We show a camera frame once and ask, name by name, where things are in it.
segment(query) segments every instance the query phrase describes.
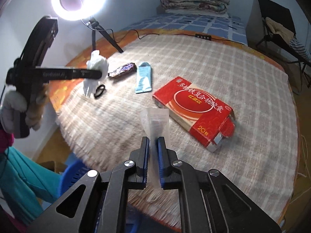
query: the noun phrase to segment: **blue stool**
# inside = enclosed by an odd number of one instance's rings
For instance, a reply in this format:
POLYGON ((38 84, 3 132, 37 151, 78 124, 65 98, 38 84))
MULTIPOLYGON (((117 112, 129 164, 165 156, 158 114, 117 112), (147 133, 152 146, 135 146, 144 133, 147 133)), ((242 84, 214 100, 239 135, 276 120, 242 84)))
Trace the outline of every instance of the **blue stool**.
MULTIPOLYGON (((61 176, 58 195, 62 196, 70 187, 72 187, 83 175, 85 175, 90 168, 85 166, 81 160, 74 161, 71 165, 67 167, 61 176)), ((142 214, 138 212, 132 206, 128 206, 127 218, 131 218, 133 223, 127 223, 125 227, 126 233, 136 233, 141 222, 142 214)))

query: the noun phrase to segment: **beige cloth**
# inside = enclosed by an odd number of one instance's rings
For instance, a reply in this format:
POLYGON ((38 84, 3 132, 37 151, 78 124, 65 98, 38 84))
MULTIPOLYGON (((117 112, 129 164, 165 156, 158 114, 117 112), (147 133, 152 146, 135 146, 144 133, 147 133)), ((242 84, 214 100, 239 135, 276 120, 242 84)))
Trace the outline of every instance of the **beige cloth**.
MULTIPOLYGON (((182 76, 232 106, 237 121, 233 137, 212 153, 170 118, 171 148, 195 169, 219 169, 277 221, 293 191, 298 147, 287 75, 243 50, 189 36, 150 35, 124 51, 108 59, 109 69, 149 62, 153 91, 135 94, 135 74, 106 79, 107 91, 98 100, 84 97, 83 84, 77 85, 59 112, 61 131, 74 153, 97 170, 127 160, 145 135, 139 113, 156 107, 152 93, 182 76)), ((129 201, 180 227, 177 191, 147 185, 131 190, 129 201)))
POLYGON ((282 24, 273 21, 269 17, 266 17, 266 24, 273 34, 279 34, 288 45, 290 44, 290 40, 294 37, 293 32, 286 29, 282 24))

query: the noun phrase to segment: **light stand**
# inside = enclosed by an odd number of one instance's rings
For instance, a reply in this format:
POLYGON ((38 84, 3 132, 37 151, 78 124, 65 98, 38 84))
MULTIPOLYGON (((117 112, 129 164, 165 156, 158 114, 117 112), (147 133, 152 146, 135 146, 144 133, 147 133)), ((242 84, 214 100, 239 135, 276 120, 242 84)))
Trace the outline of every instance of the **light stand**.
POLYGON ((108 34, 108 32, 106 32, 106 30, 100 26, 99 22, 96 21, 96 19, 94 17, 90 17, 89 22, 86 23, 86 25, 90 28, 92 28, 92 49, 93 51, 96 50, 96 39, 95 39, 95 34, 96 31, 98 31, 100 34, 102 34, 102 36, 108 40, 108 42, 118 50, 119 53, 122 53, 123 50, 121 49, 121 47, 117 44, 117 42, 108 34))

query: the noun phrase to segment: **white wire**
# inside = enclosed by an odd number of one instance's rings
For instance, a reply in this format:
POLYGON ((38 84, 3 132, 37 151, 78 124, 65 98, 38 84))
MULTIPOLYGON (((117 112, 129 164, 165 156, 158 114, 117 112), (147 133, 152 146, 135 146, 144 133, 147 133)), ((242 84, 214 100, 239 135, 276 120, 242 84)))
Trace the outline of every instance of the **white wire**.
MULTIPOLYGON (((304 177, 309 177, 310 182, 311 182, 311 176, 310 176, 309 169, 308 169, 308 166, 307 166, 308 145, 307 145, 306 138, 305 138, 303 135, 301 135, 301 138, 302 138, 301 140, 304 140, 304 144, 305 144, 305 147, 306 147, 306 149, 307 149, 307 156, 306 156, 305 153, 304 153, 304 146, 303 146, 303 143, 301 143, 302 152, 303 152, 303 154, 304 154, 304 162, 305 162, 305 166, 306 166, 305 169, 307 169, 307 176, 304 175, 304 174, 302 174, 302 173, 298 173, 298 174, 299 174, 299 175, 302 175, 302 176, 304 176, 304 177)), ((311 187, 309 187, 307 190, 305 190, 302 194, 300 194, 299 196, 297 196, 295 199, 291 200, 291 201, 290 201, 290 204, 292 204, 294 201, 296 201, 297 199, 299 199, 301 196, 303 196, 303 195, 304 195, 306 192, 308 192, 309 190, 311 190, 311 187)))

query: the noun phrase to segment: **candy bar wrapper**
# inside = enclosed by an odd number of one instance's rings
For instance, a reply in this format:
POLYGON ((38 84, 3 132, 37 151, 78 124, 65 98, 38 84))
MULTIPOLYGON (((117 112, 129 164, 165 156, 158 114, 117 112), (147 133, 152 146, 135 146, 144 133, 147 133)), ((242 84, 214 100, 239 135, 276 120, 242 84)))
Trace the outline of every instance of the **candy bar wrapper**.
POLYGON ((169 110, 146 108, 140 113, 140 120, 147 137, 150 139, 147 181, 154 188, 159 189, 161 185, 156 141, 159 137, 164 137, 166 147, 170 148, 169 110))
POLYGON ((123 75, 129 74, 131 72, 136 72, 137 67, 135 63, 127 63, 115 69, 114 71, 108 73, 109 78, 119 78, 123 75))

